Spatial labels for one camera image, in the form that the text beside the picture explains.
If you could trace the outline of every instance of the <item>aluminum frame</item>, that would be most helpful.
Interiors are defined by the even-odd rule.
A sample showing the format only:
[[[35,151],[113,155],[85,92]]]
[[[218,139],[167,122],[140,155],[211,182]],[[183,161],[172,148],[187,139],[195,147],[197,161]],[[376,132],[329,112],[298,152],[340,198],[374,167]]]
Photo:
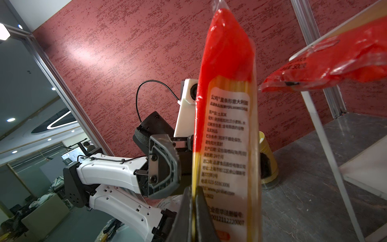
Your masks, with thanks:
[[[309,4],[309,1],[308,0],[290,0],[290,1],[296,13],[296,17],[297,17],[298,23],[300,24],[302,34],[305,38],[305,42],[307,45],[309,45],[321,37],[316,24],[316,20],[314,19],[313,12]],[[346,113],[345,103],[344,103],[344,100],[342,99],[340,89],[337,85],[332,88],[325,88],[324,94],[325,94],[325,98],[327,99],[327,103],[329,105],[329,109],[331,111],[333,118],[338,118],[342,114]],[[360,242],[365,242],[364,235],[361,231],[359,222],[356,218],[355,212],[353,210],[353,206],[351,204],[351,200],[349,199],[347,190],[345,188],[343,176],[337,165],[335,156],[330,147],[327,135],[324,131],[324,127],[321,123],[319,114],[317,113],[312,97],[310,96],[310,93],[308,91],[301,92],[301,95],[304,99],[305,105],[310,114],[310,118],[312,119],[313,125],[316,129],[317,135],[324,149],[325,156],[328,159],[330,168],[332,169],[333,176],[336,180],[341,197],[344,201],[345,207],[351,219],[356,236],[358,237],[358,240]]]
[[[94,126],[82,106],[79,104],[76,97],[72,94],[71,90],[60,76],[59,72],[55,69],[47,54],[44,52],[32,33],[9,26],[7,24],[4,24],[4,26],[11,34],[10,38],[18,39],[23,42],[24,46],[30,52],[39,68],[45,74],[51,85],[55,87],[58,95],[66,104],[67,108],[71,111],[75,119],[77,119],[79,125],[85,131],[93,144],[101,147],[104,154],[114,156],[114,153],[102,138],[102,135],[98,132],[97,128]]]
[[[310,45],[315,40],[319,39],[320,32],[317,27],[316,20],[313,16],[312,9],[308,0],[290,0],[296,13],[298,23],[300,25],[302,35],[304,36],[307,45]],[[333,118],[338,118],[346,113],[344,100],[342,99],[339,87],[336,85],[332,88],[323,89],[325,98]]]

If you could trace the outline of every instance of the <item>screw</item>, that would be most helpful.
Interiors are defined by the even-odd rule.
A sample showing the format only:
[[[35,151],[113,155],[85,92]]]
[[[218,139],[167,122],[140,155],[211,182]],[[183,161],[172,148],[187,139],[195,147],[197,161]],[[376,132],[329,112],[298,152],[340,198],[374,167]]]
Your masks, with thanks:
[[[151,177],[151,182],[152,182],[152,183],[156,183],[156,182],[157,182],[157,176],[156,176],[156,175],[153,175],[153,176]]]

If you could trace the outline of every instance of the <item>white shelf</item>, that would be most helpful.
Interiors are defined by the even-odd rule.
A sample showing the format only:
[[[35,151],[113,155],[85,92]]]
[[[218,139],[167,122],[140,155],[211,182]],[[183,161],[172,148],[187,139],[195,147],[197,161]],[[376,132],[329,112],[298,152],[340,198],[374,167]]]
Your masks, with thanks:
[[[387,200],[387,136],[339,169],[344,180]]]

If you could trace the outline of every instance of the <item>white label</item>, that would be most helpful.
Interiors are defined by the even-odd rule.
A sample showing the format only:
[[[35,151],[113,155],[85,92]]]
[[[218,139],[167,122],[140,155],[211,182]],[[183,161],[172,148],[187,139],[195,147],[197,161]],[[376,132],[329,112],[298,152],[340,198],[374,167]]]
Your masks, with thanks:
[[[249,111],[247,93],[211,89],[199,185],[223,241],[247,240]]]

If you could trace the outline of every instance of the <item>red plastic bag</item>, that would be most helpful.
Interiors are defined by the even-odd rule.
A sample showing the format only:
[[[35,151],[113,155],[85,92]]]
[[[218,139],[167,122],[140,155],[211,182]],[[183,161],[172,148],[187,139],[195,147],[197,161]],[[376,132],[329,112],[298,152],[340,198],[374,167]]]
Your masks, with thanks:
[[[196,95],[192,197],[202,187],[221,241],[258,242],[262,219],[255,47],[225,1],[214,3]]]
[[[376,81],[387,76],[387,17],[327,38],[273,72],[259,89],[307,91],[344,79]]]

